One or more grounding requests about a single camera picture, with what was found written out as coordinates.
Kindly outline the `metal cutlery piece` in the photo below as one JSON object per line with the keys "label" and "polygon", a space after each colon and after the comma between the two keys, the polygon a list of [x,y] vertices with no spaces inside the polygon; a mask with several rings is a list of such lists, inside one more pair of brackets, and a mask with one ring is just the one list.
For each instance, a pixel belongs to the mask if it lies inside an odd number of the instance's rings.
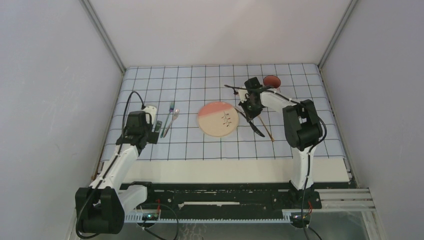
{"label": "metal cutlery piece", "polygon": [[234,106],[234,109],[238,114],[242,115],[245,118],[245,120],[250,125],[251,129],[255,134],[263,138],[265,137],[265,135],[258,129],[258,127],[251,120],[248,120],[247,116],[237,106]]}

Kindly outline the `pink patterned mug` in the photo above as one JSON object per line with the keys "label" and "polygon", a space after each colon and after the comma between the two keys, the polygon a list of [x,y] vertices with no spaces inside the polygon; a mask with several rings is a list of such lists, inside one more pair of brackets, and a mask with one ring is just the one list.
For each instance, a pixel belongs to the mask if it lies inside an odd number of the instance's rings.
{"label": "pink patterned mug", "polygon": [[263,85],[272,87],[280,92],[281,80],[275,75],[267,75],[263,78]]}

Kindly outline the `metal spoon wooden handle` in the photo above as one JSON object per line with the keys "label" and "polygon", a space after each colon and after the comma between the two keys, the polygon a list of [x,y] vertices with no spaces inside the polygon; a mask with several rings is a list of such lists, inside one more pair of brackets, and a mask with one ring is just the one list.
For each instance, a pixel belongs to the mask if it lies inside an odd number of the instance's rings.
{"label": "metal spoon wooden handle", "polygon": [[269,129],[267,128],[267,126],[266,126],[265,122],[263,121],[261,115],[258,116],[258,119],[260,120],[260,122],[262,123],[263,127],[265,128],[265,130],[266,130],[268,136],[270,137],[271,141],[274,142],[275,139],[273,138],[272,134],[270,133]]}

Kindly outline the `white checked tablecloth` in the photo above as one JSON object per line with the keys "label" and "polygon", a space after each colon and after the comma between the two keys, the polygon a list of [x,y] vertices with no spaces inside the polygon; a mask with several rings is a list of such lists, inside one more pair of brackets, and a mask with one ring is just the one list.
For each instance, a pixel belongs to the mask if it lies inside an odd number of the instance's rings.
{"label": "white checked tablecloth", "polygon": [[292,158],[284,120],[265,108],[247,121],[236,90],[250,78],[281,81],[278,91],[296,102],[312,100],[324,121],[327,135],[314,153],[316,158],[346,156],[324,84],[315,64],[253,64],[138,66],[126,70],[102,161],[112,158],[122,133],[124,113],[154,107],[156,144],[148,144],[141,161],[285,159]]}

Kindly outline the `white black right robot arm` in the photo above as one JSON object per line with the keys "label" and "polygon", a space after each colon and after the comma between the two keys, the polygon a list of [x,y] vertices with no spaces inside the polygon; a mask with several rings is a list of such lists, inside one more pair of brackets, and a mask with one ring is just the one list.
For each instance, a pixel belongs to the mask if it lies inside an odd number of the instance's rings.
{"label": "white black right robot arm", "polygon": [[282,95],[270,85],[260,84],[257,77],[244,82],[237,94],[245,118],[251,122],[264,108],[282,115],[285,139],[294,150],[293,174],[290,183],[296,189],[289,194],[289,203],[302,208],[309,201],[305,191],[312,186],[310,179],[316,146],[325,138],[323,121],[318,116],[314,102],[310,99],[298,101]]}

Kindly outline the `iridescent rainbow fork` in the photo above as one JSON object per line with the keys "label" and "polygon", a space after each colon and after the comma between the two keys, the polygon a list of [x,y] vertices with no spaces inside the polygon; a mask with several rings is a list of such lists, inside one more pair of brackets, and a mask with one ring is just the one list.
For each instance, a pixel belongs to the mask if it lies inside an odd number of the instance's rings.
{"label": "iridescent rainbow fork", "polygon": [[170,105],[169,105],[168,114],[167,114],[167,117],[166,117],[165,123],[163,124],[163,129],[162,129],[162,131],[161,131],[161,133],[160,133],[160,137],[161,137],[161,138],[163,138],[163,137],[164,137],[164,133],[165,133],[165,129],[166,129],[167,123],[168,123],[168,121],[169,121],[170,115],[171,115],[171,114],[173,114],[173,112],[174,112],[174,108],[175,108],[175,101],[172,101],[172,102],[170,103]]}

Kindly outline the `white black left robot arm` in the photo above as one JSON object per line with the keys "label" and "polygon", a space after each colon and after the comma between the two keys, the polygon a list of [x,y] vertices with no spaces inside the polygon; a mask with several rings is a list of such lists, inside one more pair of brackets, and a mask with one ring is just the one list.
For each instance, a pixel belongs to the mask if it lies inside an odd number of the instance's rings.
{"label": "white black left robot arm", "polygon": [[118,234],[125,216],[136,206],[153,207],[157,196],[143,185],[132,185],[119,192],[125,176],[147,144],[156,144],[153,131],[157,108],[151,105],[128,114],[123,133],[106,167],[88,187],[75,194],[76,231],[85,234]]}

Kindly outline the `silver metal fork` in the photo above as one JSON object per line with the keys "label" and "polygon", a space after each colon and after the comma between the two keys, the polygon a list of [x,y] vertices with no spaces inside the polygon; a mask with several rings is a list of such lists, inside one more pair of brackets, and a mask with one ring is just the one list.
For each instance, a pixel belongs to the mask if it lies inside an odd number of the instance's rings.
{"label": "silver metal fork", "polygon": [[172,127],[174,121],[179,117],[179,115],[180,115],[180,110],[179,109],[175,109],[173,111],[173,113],[172,113],[172,119],[171,119],[170,123],[165,126],[165,128],[164,128],[164,130],[163,130],[163,132],[161,134],[161,137],[162,138],[164,138],[167,135],[169,129]]}

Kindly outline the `cream pink branch plate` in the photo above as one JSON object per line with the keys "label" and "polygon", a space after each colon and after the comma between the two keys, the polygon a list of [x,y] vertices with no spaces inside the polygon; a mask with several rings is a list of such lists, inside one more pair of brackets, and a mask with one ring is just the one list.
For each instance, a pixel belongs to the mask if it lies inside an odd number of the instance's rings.
{"label": "cream pink branch plate", "polygon": [[229,103],[210,102],[198,111],[197,124],[204,134],[221,138],[237,129],[239,115]]}

